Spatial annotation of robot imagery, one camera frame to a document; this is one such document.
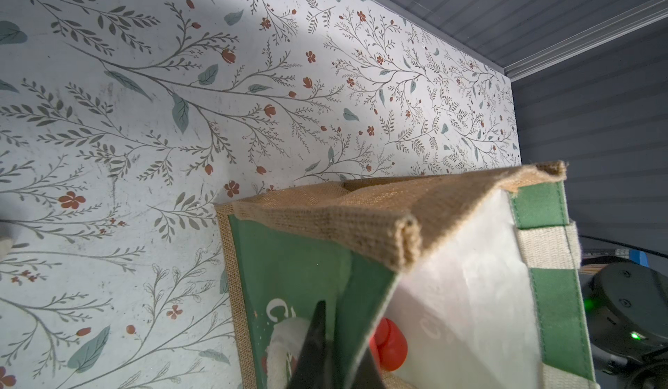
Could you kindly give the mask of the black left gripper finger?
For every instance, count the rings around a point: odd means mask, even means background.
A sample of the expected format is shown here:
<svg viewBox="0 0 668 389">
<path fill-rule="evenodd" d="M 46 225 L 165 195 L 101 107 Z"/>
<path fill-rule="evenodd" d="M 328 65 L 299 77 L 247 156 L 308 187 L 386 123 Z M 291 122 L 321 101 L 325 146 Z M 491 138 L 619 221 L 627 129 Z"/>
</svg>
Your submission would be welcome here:
<svg viewBox="0 0 668 389">
<path fill-rule="evenodd" d="M 326 384 L 333 382 L 332 378 L 326 377 L 325 373 L 327 366 L 325 329 L 326 302 L 321 300 L 316 304 L 302 351 L 297 357 L 296 371 L 286 388 L 325 388 Z M 365 350 L 352 388 L 385 388 L 374 337 L 371 337 L 369 347 Z"/>
</svg>

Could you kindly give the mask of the red flashlight vertical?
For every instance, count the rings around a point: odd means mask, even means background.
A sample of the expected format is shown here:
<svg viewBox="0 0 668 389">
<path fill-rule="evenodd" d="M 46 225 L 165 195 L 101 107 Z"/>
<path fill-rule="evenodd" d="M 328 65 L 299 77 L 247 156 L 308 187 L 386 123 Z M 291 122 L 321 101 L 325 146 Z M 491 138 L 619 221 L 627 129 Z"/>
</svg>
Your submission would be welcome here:
<svg viewBox="0 0 668 389">
<path fill-rule="evenodd" d="M 369 340 L 369 348 L 380 371 L 397 371 L 408 357 L 408 342 L 399 327 L 382 317 Z"/>
</svg>

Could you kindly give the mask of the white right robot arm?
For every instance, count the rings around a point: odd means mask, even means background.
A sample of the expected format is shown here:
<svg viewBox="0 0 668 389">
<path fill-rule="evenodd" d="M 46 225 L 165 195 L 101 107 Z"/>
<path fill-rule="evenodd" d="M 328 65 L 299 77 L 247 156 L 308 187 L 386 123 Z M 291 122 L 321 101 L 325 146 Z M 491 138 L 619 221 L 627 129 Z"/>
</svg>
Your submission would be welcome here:
<svg viewBox="0 0 668 389">
<path fill-rule="evenodd" d="M 667 387 L 667 277 L 611 263 L 582 287 L 593 364 L 617 388 Z"/>
</svg>

